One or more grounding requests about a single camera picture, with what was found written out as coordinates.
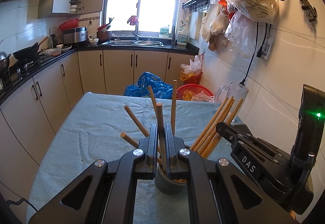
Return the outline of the dark utensil holder cup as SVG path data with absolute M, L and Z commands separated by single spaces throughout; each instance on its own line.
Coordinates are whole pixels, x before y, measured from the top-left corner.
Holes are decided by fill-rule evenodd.
M 159 191 L 168 195 L 178 194 L 186 189 L 186 183 L 170 180 L 163 172 L 163 167 L 160 164 L 157 165 L 154 182 Z

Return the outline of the grey-blue table cloth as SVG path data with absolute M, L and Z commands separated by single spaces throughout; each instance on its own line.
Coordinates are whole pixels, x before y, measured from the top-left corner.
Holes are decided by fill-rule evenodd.
M 129 106 L 149 129 L 156 122 L 150 98 L 85 94 L 53 139 L 35 177 L 27 218 L 42 208 L 95 160 L 114 161 L 133 150 L 121 138 L 125 133 L 136 141 L 142 132 L 125 111 Z M 154 181 L 139 180 L 135 197 L 134 223 L 189 223 L 186 189 L 178 194 L 160 192 Z

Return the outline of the clear glass mug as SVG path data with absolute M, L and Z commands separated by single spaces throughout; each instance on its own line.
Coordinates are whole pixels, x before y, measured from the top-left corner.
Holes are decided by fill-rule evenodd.
M 231 108 L 233 109 L 236 107 L 240 99 L 243 99 L 243 101 L 245 100 L 248 94 L 248 88 L 245 85 L 236 82 L 232 82 L 230 85 L 221 85 L 214 96 L 215 104 L 222 102 L 222 100 L 219 98 L 221 94 L 225 94 L 225 97 L 227 98 L 230 98 L 231 96 L 233 97 L 235 100 Z

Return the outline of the red plastic basin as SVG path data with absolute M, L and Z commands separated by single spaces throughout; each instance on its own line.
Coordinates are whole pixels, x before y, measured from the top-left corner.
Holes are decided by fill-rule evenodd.
M 213 102 L 213 93 L 204 86 L 198 84 L 186 84 L 176 91 L 176 99 L 183 101 Z

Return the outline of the red basket with bags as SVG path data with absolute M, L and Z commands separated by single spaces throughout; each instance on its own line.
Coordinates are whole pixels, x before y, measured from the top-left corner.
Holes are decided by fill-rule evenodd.
M 181 64 L 180 80 L 186 84 L 199 84 L 202 77 L 203 54 L 195 55 L 189 64 Z

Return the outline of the dark red utensil pot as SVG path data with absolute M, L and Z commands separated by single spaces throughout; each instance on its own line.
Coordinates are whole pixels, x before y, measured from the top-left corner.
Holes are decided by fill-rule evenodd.
M 98 43 L 104 43 L 104 42 L 108 42 L 111 40 L 112 38 L 112 33 L 110 31 L 110 27 L 111 27 L 111 23 L 113 21 L 113 17 L 110 17 L 108 19 L 108 23 L 100 26 L 97 28 L 97 38 L 99 39 L 98 40 Z

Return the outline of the black wok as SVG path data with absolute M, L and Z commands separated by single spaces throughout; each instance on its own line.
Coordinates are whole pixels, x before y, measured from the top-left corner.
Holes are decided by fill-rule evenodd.
M 35 42 L 32 46 L 23 48 L 21 50 L 18 50 L 13 53 L 13 56 L 16 60 L 22 61 L 24 59 L 30 59 L 35 57 L 36 53 L 39 50 L 39 46 L 43 44 L 49 37 L 46 36 L 43 40 L 40 42 Z

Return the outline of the silver rice cooker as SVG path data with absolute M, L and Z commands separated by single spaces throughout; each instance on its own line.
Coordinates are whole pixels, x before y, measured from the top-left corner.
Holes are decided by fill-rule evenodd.
M 65 45 L 85 42 L 88 40 L 87 27 L 76 27 L 63 31 L 63 43 Z

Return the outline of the steel lidded pot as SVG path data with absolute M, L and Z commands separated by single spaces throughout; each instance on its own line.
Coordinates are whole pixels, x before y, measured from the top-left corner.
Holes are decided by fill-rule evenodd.
M 3 78 L 5 72 L 8 70 L 10 65 L 11 54 L 7 54 L 4 51 L 0 52 L 0 78 Z

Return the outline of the red colander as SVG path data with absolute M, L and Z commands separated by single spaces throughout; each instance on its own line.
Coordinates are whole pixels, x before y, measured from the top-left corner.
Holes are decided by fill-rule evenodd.
M 61 31 L 70 30 L 70 29 L 76 28 L 78 26 L 78 23 L 79 23 L 79 19 L 72 19 L 72 20 L 62 23 L 59 26 L 59 29 Z

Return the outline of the black wall shelf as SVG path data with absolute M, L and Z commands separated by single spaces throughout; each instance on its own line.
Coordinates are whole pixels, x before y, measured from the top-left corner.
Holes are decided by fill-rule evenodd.
M 182 8 L 190 12 L 197 12 L 207 7 L 209 3 L 210 0 L 189 0 L 182 4 Z

